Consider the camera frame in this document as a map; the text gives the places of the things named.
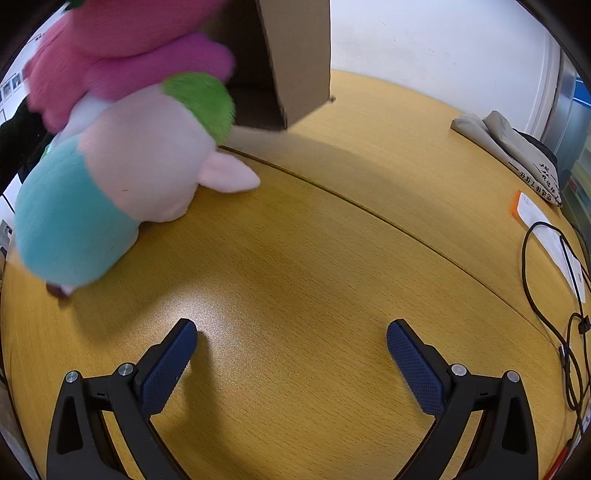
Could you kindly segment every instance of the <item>metal screw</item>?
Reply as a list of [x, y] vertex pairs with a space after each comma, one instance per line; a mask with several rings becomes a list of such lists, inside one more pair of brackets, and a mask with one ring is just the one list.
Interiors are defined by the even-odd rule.
[[68, 372], [66, 375], [66, 382], [68, 383], [74, 383], [76, 380], [78, 380], [78, 372]]
[[119, 375], [121, 375], [122, 377], [126, 377], [132, 371], [134, 371], [134, 366], [132, 364], [123, 364], [119, 367], [117, 371], [119, 372]]
[[464, 367], [463, 365], [453, 364], [452, 365], [452, 373], [454, 375], [457, 375], [458, 377], [463, 377], [464, 375], [466, 375], [468, 373], [468, 370], [466, 370], [466, 367]]
[[507, 372], [507, 378], [511, 380], [513, 383], [517, 383], [521, 378], [519, 377], [519, 373], [514, 372], [513, 370], [509, 370]]

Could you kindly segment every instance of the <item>cardboard box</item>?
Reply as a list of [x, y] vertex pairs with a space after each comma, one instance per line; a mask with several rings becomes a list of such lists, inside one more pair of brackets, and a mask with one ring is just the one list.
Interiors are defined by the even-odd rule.
[[236, 56], [236, 124], [284, 130], [330, 96], [329, 0], [230, 0], [204, 26]]

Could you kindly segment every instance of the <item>cable clip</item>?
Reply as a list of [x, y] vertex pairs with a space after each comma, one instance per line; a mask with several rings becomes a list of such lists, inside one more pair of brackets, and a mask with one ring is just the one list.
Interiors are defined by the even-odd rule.
[[579, 322], [579, 333], [584, 335], [589, 330], [591, 330], [591, 321], [589, 320], [589, 315], [585, 315], [585, 318]]

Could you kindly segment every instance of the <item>table surface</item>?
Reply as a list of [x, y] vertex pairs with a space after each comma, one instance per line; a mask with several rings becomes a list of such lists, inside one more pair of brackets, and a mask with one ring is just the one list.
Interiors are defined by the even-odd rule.
[[[290, 132], [236, 129], [261, 187], [199, 189], [181, 219], [147, 225], [132, 250], [68, 303], [11, 252], [1, 336], [15, 408], [44, 474], [64, 374], [135, 362], [181, 317], [197, 352], [153, 422], [192, 478], [393, 478], [431, 425], [391, 360], [385, 330], [405, 318], [449, 362], [522, 378], [540, 475], [570, 436], [555, 341], [523, 294], [522, 189], [449, 130], [458, 111], [378, 80], [334, 72], [336, 101]], [[562, 331], [574, 297], [540, 246], [532, 294]], [[581, 345], [574, 340], [580, 356]], [[469, 431], [474, 432], [473, 415]], [[115, 444], [141, 478], [111, 416]], [[457, 472], [464, 436], [444, 474]]]

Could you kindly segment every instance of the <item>blue gripper pad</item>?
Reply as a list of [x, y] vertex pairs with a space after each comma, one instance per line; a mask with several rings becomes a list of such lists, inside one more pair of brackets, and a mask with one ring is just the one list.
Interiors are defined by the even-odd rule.
[[408, 335], [396, 322], [388, 326], [388, 350], [422, 411], [439, 417], [445, 410], [443, 385]]
[[185, 367], [197, 348], [197, 328], [190, 320], [179, 320], [184, 324], [174, 337], [174, 329], [159, 345], [151, 348], [163, 348], [158, 352], [160, 359], [154, 364], [140, 386], [140, 407], [146, 416], [162, 412], [170, 398]]

